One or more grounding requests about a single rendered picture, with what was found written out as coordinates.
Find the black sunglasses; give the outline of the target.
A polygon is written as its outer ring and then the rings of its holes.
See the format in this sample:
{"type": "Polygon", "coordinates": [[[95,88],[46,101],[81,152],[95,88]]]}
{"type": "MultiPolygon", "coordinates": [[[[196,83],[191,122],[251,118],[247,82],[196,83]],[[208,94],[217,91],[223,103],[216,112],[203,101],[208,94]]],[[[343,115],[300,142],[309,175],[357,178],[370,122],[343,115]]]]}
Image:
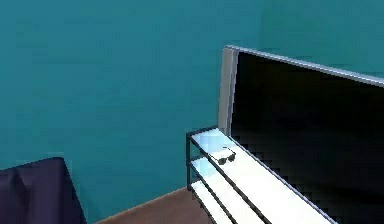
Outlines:
{"type": "Polygon", "coordinates": [[[218,162],[219,165],[224,165],[227,161],[233,162],[236,158],[236,152],[234,152],[231,148],[229,147],[223,147],[223,149],[227,149],[231,152],[230,155],[216,158],[212,154],[209,154],[210,158],[214,159],[215,161],[218,162]]]}

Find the grey framed television set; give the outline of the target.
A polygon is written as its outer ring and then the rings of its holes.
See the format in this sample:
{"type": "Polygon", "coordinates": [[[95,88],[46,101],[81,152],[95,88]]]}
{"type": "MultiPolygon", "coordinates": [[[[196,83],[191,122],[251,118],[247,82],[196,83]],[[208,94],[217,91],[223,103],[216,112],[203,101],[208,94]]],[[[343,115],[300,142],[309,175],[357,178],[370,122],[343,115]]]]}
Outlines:
{"type": "Polygon", "coordinates": [[[227,46],[218,127],[334,224],[384,224],[384,78],[227,46]]]}

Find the black framed glass stand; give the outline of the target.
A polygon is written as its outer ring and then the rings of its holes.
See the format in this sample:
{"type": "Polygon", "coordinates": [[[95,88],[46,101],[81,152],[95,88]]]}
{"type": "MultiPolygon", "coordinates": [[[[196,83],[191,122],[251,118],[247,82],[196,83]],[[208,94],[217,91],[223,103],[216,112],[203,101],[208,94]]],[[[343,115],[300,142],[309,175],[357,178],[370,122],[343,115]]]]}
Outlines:
{"type": "Polygon", "coordinates": [[[186,134],[187,190],[212,224],[338,224],[218,127],[186,134]],[[236,152],[233,162],[210,158],[236,152]]]}

